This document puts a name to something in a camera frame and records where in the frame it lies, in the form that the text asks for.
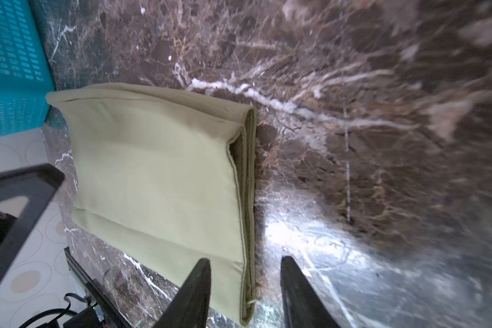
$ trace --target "black cable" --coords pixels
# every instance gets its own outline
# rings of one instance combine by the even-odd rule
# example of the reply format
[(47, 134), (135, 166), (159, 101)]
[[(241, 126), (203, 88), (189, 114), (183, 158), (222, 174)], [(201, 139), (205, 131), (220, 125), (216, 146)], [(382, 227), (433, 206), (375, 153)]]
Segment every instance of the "black cable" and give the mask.
[[(89, 297), (86, 297), (86, 299), (84, 298), (81, 298), (80, 296), (78, 296), (77, 294), (75, 293), (67, 293), (66, 295), (64, 295), (64, 300), (69, 303), (68, 306), (66, 307), (66, 311), (69, 310), (69, 308), (71, 307), (71, 301), (69, 300), (68, 297), (72, 297), (72, 298), (76, 298), (77, 300), (81, 301), (81, 302), (84, 302), (87, 304), (87, 306), (90, 305), (90, 301), (91, 299)], [(54, 317), (53, 320), (51, 320), (48, 324), (51, 324), (52, 322), (58, 320), (59, 318), (61, 318), (63, 315), (65, 314), (65, 312), (62, 312), (60, 313), (59, 315), (57, 315), (56, 317)]]
[(65, 315), (68, 315), (70, 317), (73, 317), (73, 316), (77, 315), (77, 313), (75, 311), (71, 311), (69, 309), (51, 309), (51, 310), (47, 310), (47, 311), (44, 311), (42, 313), (39, 313), (39, 314), (35, 315), (33, 318), (31, 318), (31, 319), (28, 319), (19, 328), (27, 328), (30, 324), (32, 324), (36, 320), (41, 319), (43, 317), (47, 317), (48, 315), (62, 314), (62, 313), (63, 313), (63, 315), (65, 314)]
[(26, 322), (24, 322), (23, 325), (21, 325), (19, 328), (26, 328), (27, 326), (29, 326), (30, 324), (32, 324), (36, 320), (41, 319), (43, 317), (47, 317), (48, 315), (52, 315), (52, 314), (58, 314), (58, 315), (54, 319), (52, 319), (50, 322), (48, 322), (46, 325), (50, 324), (53, 321), (58, 320), (59, 318), (63, 317), (64, 315), (69, 315), (70, 317), (77, 315), (77, 313), (75, 311), (69, 310), (69, 308), (71, 307), (71, 301), (69, 300), (68, 297), (76, 298), (77, 300), (84, 302), (87, 306), (89, 306), (91, 304), (91, 297), (89, 297), (89, 296), (86, 296), (85, 298), (81, 298), (80, 296), (78, 296), (75, 293), (67, 293), (64, 296), (64, 300), (68, 303), (68, 306), (65, 309), (52, 309), (52, 310), (47, 310), (47, 311), (44, 311), (42, 313), (39, 313), (39, 314), (35, 315), (33, 318), (28, 319)]

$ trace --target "folded towel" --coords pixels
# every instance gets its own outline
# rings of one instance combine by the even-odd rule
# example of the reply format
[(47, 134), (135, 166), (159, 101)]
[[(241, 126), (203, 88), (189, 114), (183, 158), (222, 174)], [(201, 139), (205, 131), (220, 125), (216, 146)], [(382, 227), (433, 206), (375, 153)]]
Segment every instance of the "folded towel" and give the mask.
[(71, 134), (79, 178), (73, 221), (177, 285), (198, 259), (210, 259), (210, 306), (248, 324), (254, 108), (125, 83), (46, 99)]

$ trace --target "brown marble surface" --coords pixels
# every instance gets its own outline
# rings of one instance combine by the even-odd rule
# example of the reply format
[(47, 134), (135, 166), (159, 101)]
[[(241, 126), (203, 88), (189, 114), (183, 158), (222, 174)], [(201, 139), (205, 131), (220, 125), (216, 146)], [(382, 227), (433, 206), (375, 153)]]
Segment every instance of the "brown marble surface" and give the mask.
[[(58, 89), (120, 81), (258, 107), (251, 327), (283, 326), (286, 254), (344, 328), (492, 327), (492, 0), (31, 4)], [(72, 255), (150, 327), (175, 287), (73, 225), (58, 110), (42, 130), (68, 177)]]

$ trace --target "beige towel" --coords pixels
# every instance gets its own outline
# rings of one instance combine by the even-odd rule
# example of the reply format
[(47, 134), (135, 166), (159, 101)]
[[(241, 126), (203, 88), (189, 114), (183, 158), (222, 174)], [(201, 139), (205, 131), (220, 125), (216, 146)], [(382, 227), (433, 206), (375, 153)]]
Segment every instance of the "beige towel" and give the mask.
[(50, 92), (79, 178), (73, 221), (181, 285), (211, 261), (210, 306), (253, 314), (255, 110), (125, 83)]

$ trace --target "black metal bracket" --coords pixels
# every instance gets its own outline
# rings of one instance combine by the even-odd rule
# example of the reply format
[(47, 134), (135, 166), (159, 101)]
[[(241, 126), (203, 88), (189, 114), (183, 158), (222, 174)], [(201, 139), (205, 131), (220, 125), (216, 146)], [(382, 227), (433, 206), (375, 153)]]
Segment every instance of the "black metal bracket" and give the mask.
[(18, 218), (0, 212), (0, 282), (63, 181), (64, 174), (49, 164), (0, 173), (0, 201), (28, 199)]
[(117, 328), (131, 328), (131, 325), (121, 316), (117, 311), (115, 305), (104, 295), (102, 290), (98, 287), (98, 284), (92, 280), (85, 270), (78, 264), (69, 251), (69, 247), (64, 248), (66, 254), (66, 261), (68, 262), (69, 270), (77, 275), (77, 278), (82, 282), (87, 291), (100, 305), (104, 314), (110, 321), (114, 323)]

